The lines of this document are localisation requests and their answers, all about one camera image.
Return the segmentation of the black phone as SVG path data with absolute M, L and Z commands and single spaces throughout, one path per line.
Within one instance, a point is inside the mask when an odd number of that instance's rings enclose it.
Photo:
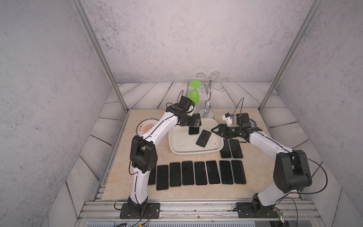
M 233 179 L 235 184 L 247 184 L 244 166 L 240 160 L 232 160 Z
M 157 186 L 158 191 L 164 191 L 169 188 L 169 166 L 159 165 L 157 167 Z
M 206 166 L 209 184 L 221 184 L 217 162 L 215 160 L 206 161 Z
M 198 135 L 199 134 L 199 127 L 189 127 L 188 134 L 189 135 Z
M 219 161 L 220 175 L 222 184 L 233 184 L 233 173 L 231 162 L 227 160 Z

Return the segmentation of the dark phone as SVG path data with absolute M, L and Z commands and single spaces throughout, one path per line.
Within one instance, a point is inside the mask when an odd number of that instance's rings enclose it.
M 226 139 L 223 139 L 223 147 L 220 150 L 220 155 L 222 159 L 230 159 L 232 157 L 229 142 Z

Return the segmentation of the white plastic storage box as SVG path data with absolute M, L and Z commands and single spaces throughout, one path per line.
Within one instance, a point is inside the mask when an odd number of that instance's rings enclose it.
M 204 148 L 196 144 L 197 139 L 203 130 L 211 132 L 211 129 L 217 125 L 218 123 L 214 119 L 202 118 L 199 134 L 197 135 L 189 135 L 189 127 L 175 126 L 168 133 L 171 151 L 178 155 L 203 154 L 220 151 L 224 146 L 223 138 L 214 133 L 211 134 Z

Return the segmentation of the phone with purple clear case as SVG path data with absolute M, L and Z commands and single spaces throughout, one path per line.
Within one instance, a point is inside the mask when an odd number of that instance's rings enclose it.
M 156 184 L 156 173 L 157 167 L 155 166 L 151 171 L 148 179 L 148 185 L 155 185 Z

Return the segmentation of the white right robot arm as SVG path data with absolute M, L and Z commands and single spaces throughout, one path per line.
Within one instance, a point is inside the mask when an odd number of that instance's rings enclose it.
M 296 193 L 312 184 L 312 177 L 305 152 L 292 150 L 268 137 L 258 127 L 229 127 L 226 124 L 219 124 L 211 130 L 224 139 L 243 138 L 266 154 L 274 161 L 273 172 L 274 182 L 265 190 L 253 196 L 250 210 L 256 216 L 262 216 L 272 211 L 276 202 L 287 196 L 289 193 Z

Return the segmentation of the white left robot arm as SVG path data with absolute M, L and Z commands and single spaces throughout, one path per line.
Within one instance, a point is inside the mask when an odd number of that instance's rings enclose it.
M 195 103 L 190 99 L 171 104 L 164 115 L 142 136 L 134 136 L 131 142 L 130 165 L 134 176 L 131 195 L 127 204 L 141 216 L 147 207 L 147 185 L 151 170 L 157 164 L 157 146 L 161 139 L 175 126 L 201 126 L 200 115 L 194 114 Z

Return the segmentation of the blue white ceramic bowl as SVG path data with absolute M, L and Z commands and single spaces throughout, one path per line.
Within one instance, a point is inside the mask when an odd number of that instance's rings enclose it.
M 251 127 L 257 127 L 256 122 L 253 119 L 250 119 Z

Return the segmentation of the orange patterned round plate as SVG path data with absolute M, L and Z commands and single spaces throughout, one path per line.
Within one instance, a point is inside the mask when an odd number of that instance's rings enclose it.
M 136 128 L 137 135 L 141 137 L 142 135 L 147 133 L 151 128 L 153 128 L 158 123 L 158 121 L 159 120 L 155 118 L 148 118 L 140 122 Z

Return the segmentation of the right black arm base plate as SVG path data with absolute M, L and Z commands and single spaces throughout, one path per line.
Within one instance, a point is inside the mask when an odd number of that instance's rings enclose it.
M 278 218 L 278 212 L 273 206 L 260 206 L 252 202 L 238 202 L 233 208 L 238 218 Z

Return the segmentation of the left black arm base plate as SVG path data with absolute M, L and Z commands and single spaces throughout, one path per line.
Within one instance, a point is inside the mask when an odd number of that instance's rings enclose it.
M 137 205 L 132 202 L 131 205 L 124 203 L 121 208 L 120 219 L 141 219 L 150 218 L 158 219 L 160 215 L 160 203 L 145 202 Z

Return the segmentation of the aluminium rail front frame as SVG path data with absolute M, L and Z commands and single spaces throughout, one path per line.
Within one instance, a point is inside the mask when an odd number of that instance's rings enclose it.
M 285 198 L 269 214 L 260 217 L 247 208 L 248 201 L 151 201 L 141 215 L 134 214 L 126 203 L 116 201 L 85 202 L 77 219 L 77 227 L 115 227 L 121 223 L 132 226 L 274 226 L 324 227 L 325 224 L 312 201 Z

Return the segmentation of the right aluminium frame post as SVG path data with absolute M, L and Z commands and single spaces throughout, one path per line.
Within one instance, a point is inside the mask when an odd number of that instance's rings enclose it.
M 306 35 L 306 33 L 308 32 L 308 30 L 311 26 L 313 20 L 315 19 L 316 15 L 318 14 L 318 12 L 321 8 L 322 2 L 323 2 L 322 0 L 314 0 L 312 2 L 312 5 L 311 5 L 310 9 L 308 10 L 303 23 L 301 24 L 298 32 L 296 33 L 296 35 L 293 39 L 293 42 L 287 51 L 286 56 L 284 57 L 277 73 L 275 74 L 275 76 L 267 90 L 267 93 L 266 93 L 262 103 L 260 104 L 260 106 L 258 108 L 260 113 L 266 107 L 274 90 L 276 89 L 277 85 L 281 81 L 286 69 L 288 68 L 288 65 L 290 64 L 296 51 L 298 50 L 300 43 L 302 42 L 304 36 Z

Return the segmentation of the aluminium frame post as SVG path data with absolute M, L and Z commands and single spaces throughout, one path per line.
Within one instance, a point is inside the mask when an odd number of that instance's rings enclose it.
M 79 18 L 81 24 L 86 32 L 87 37 L 88 37 L 89 41 L 91 42 L 91 45 L 95 51 L 95 54 L 101 63 L 101 66 L 105 72 L 105 75 L 106 75 L 107 79 L 109 80 L 113 91 L 115 92 L 116 98 L 121 103 L 123 110 L 125 112 L 128 112 L 129 109 L 123 99 L 123 96 L 119 90 L 119 87 L 117 86 L 116 80 L 115 80 L 113 73 L 111 71 L 111 68 L 105 58 L 102 48 L 97 40 L 97 37 L 92 29 L 91 23 L 83 8 L 82 2 L 80 0 L 72 0 L 71 2 L 75 8 L 75 11 L 78 15 L 78 18 Z
M 306 35 L 306 33 L 308 32 L 308 30 L 311 26 L 313 20 L 315 19 L 316 15 L 318 14 L 318 12 L 321 8 L 322 2 L 323 2 L 322 0 L 314 0 L 312 2 L 312 5 L 311 5 L 310 9 L 308 10 L 303 23 L 301 24 L 298 32 L 296 33 L 296 35 L 293 39 L 293 42 L 287 51 L 286 56 L 284 57 L 277 73 L 275 74 L 275 76 L 267 90 L 267 93 L 266 93 L 262 103 L 260 104 L 260 106 L 258 108 L 260 113 L 266 107 L 274 90 L 276 89 L 277 85 L 281 81 L 286 69 L 288 68 L 288 65 L 290 64 L 296 51 L 298 50 L 300 43 L 302 42 L 304 36 Z

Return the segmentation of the left aluminium frame post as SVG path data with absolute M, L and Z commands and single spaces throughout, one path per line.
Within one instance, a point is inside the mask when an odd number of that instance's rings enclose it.
M 105 72 L 105 75 L 106 75 L 107 79 L 109 80 L 113 91 L 115 92 L 116 98 L 121 103 L 123 110 L 125 112 L 128 112 L 129 109 L 123 99 L 123 96 L 119 90 L 119 87 L 117 86 L 116 80 L 115 80 L 113 73 L 111 71 L 111 68 L 105 58 L 102 48 L 97 40 L 97 37 L 92 29 L 91 23 L 83 8 L 82 2 L 80 0 L 72 0 L 71 2 L 75 8 L 75 11 L 78 15 L 78 18 L 79 18 L 81 24 L 86 32 L 87 37 L 88 37 L 89 41 L 91 42 L 91 45 L 95 51 L 95 54 L 101 63 L 101 66 Z

